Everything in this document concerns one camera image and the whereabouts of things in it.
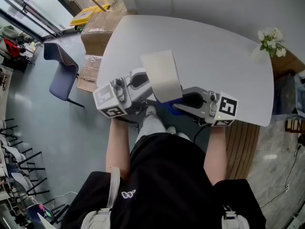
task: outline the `white paper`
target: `white paper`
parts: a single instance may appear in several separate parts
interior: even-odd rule
[[[182,98],[179,76],[172,50],[140,56],[155,97],[165,103]]]

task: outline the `blue chair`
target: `blue chair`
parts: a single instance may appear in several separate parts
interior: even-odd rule
[[[50,93],[63,101],[68,101],[79,107],[83,105],[69,99],[69,94],[75,79],[78,77],[77,63],[61,48],[60,45],[53,42],[44,44],[43,57],[45,60],[58,61],[58,67],[50,85]]]

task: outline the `black cable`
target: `black cable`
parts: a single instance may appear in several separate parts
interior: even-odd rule
[[[263,206],[261,206],[261,208],[265,207],[267,204],[271,203],[273,200],[275,200],[277,197],[281,196],[285,192],[286,192],[286,189],[285,189],[285,191],[281,192],[279,195],[277,195],[273,199],[271,199],[268,203],[265,203]]]
[[[194,136],[193,143],[195,143],[196,138],[197,138],[197,136],[199,135],[199,133],[201,133],[201,131],[202,131],[203,129],[205,129],[207,126],[209,126],[209,125],[210,125],[209,123],[206,123],[206,124],[204,124],[203,127],[200,128],[200,130],[199,130],[199,131],[196,133],[196,135]]]
[[[281,196],[283,193],[286,192],[287,181],[288,181],[289,176],[290,176],[290,174],[291,174],[291,172],[292,172],[292,169],[293,169],[294,166],[295,166],[295,162],[296,162],[296,158],[297,158],[297,152],[299,151],[300,148],[301,148],[301,145],[299,145],[299,147],[297,148],[297,150],[294,152],[295,161],[294,161],[294,164],[292,165],[292,167],[291,167],[291,169],[290,169],[290,171],[289,171],[289,174],[288,174],[288,176],[287,176],[287,179],[286,179],[286,181],[285,181],[285,190],[284,190],[283,192],[281,192],[279,195],[275,196],[275,197],[274,197],[273,199],[271,199],[269,202],[265,203],[263,206],[261,206],[261,208],[265,207],[267,204],[271,203],[271,202],[272,202],[273,200],[275,200],[277,197]]]

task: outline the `table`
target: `table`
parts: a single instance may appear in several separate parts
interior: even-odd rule
[[[97,86],[143,67],[140,55],[172,50],[183,88],[198,86],[239,100],[237,120],[268,126],[274,95],[267,53],[250,59],[254,41],[211,25],[178,18],[125,16],[110,38]]]

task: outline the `foot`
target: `foot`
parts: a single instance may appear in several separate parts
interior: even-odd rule
[[[156,108],[154,106],[148,106],[146,109],[146,115],[156,115],[157,111]]]
[[[167,133],[176,134],[176,128],[173,127],[173,126],[168,127],[167,128]]]

